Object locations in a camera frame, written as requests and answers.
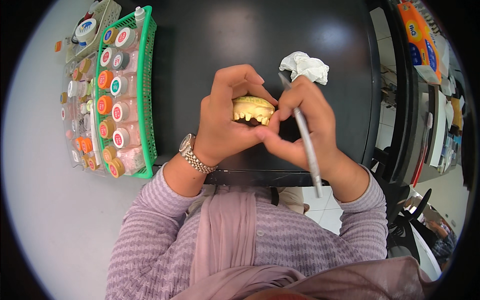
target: beige pants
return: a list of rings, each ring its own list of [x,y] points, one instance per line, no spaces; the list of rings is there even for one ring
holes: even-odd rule
[[[190,205],[188,212],[192,212],[197,206],[202,204],[206,198],[215,193],[215,185],[204,184],[204,189],[205,194]],[[303,214],[303,191],[301,187],[277,188],[277,190],[279,202],[282,202],[294,212]]]

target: person's left hand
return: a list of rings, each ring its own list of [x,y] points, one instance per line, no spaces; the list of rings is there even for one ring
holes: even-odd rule
[[[193,153],[207,166],[216,166],[228,156],[250,148],[260,139],[246,124],[233,121],[232,100],[246,94],[278,102],[262,86],[264,80],[251,65],[237,65],[215,73],[210,95],[200,106],[200,127]]]

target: tissue box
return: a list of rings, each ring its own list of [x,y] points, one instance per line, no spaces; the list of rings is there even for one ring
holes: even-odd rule
[[[427,22],[410,2],[397,5],[408,36],[408,47],[413,65],[418,73],[430,84],[440,84],[438,51],[433,33]]]

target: green plastic basket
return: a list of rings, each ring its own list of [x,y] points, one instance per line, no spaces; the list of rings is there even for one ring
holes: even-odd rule
[[[155,147],[155,138],[153,132],[153,118],[152,118],[152,61],[153,61],[153,41],[155,38],[156,23],[151,18],[152,7],[145,6],[145,20],[144,26],[142,28],[142,35],[140,37],[140,45],[138,52],[138,68],[137,68],[137,107],[138,107],[138,123],[140,128],[140,139],[142,141],[142,149],[144,152],[145,158],[145,167],[142,168],[137,173],[132,176],[138,178],[151,178],[153,176],[152,165],[156,160],[157,152]],[[135,13],[125,16],[124,18],[116,21],[111,26],[107,27],[102,36],[105,35],[105,32],[109,28],[123,28],[129,27],[131,29],[137,28],[135,23]],[[103,50],[105,50],[108,45],[103,43],[103,38],[100,40],[100,46],[98,47],[98,58],[96,64],[96,78],[98,75],[106,70],[105,67],[100,65],[100,57]],[[96,102],[98,99],[105,95],[106,92],[103,89],[98,88],[98,84],[95,84],[96,89],[96,98],[95,98],[95,114],[98,124],[101,121],[106,119],[108,115],[100,115],[96,109]],[[112,141],[112,139],[104,139],[99,136],[100,139],[100,149],[103,149]],[[105,163],[106,169],[110,172],[108,164]]]

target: red label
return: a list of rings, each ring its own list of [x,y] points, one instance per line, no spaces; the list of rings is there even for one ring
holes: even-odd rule
[[[115,169],[115,167],[113,165],[110,165],[110,172],[116,176],[117,175],[117,169]]]
[[[101,113],[102,111],[105,110],[105,101],[103,100],[100,100],[98,102],[98,112]]]
[[[119,135],[118,133],[115,135],[115,144],[120,147],[121,145],[121,135]]]
[[[107,136],[107,127],[105,125],[100,125],[100,134],[103,136]]]
[[[113,118],[115,120],[120,120],[120,108],[118,106],[116,106],[114,109],[113,109]]]
[[[122,33],[119,35],[119,37],[118,37],[119,43],[123,42],[123,40],[124,40],[126,37],[127,37],[127,32],[126,32],[126,31],[122,32]]]
[[[98,79],[98,84],[104,84],[106,79],[107,79],[107,76],[105,76],[104,73],[101,74],[99,79]]]
[[[106,51],[102,56],[102,61],[107,62],[109,57],[110,57],[110,52]]]
[[[118,66],[120,64],[120,55],[117,55],[113,60],[113,66]]]

